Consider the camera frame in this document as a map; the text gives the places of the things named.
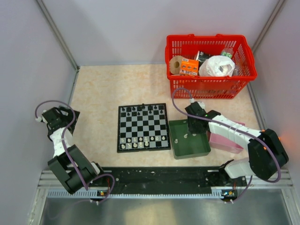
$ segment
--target metal floor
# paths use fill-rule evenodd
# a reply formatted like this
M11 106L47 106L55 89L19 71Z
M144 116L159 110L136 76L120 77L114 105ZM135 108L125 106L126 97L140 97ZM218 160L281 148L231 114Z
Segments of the metal floor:
M236 204L218 199L47 199L40 225L291 225L281 190L248 190ZM64 211L55 220L50 217Z

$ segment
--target white wall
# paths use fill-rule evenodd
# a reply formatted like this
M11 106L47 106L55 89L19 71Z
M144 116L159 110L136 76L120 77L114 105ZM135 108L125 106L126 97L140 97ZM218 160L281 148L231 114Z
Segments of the white wall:
M169 34L256 41L276 0L44 0L76 62L164 63Z
M288 168L300 194L300 1L287 1L255 54L252 83L269 128L281 137Z
M0 30L0 224L24 225L53 153L34 109L67 101L75 71L34 0L0 1Z

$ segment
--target red plastic shopping basket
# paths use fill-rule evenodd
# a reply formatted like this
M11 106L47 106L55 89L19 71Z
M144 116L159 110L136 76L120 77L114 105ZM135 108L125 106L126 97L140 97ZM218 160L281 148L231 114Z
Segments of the red plastic shopping basket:
M170 72L170 60L181 55L188 59L194 59L198 51L210 55L220 55L226 47L233 48L235 65L239 68L239 74L226 77L203 76L178 76ZM246 38L243 35L195 36L169 35L165 48L165 62L167 64L167 77L170 80L171 95L176 88L183 87L192 93L194 98L234 98L249 81L257 77L254 67L254 57ZM189 98L184 90L179 90L175 98Z

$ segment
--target brown paper towel roll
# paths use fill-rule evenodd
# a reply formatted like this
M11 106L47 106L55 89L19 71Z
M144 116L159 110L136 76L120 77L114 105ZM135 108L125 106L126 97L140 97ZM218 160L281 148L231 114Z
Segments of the brown paper towel roll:
M184 59L184 57L176 55L170 60L171 74L179 74L182 59Z

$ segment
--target green tray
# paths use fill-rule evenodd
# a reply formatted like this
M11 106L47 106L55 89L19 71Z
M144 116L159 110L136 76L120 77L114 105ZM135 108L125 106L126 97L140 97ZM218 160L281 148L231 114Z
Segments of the green tray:
M210 144L206 134L193 136L188 132L188 120L169 121L171 140L175 159L206 156L210 153Z

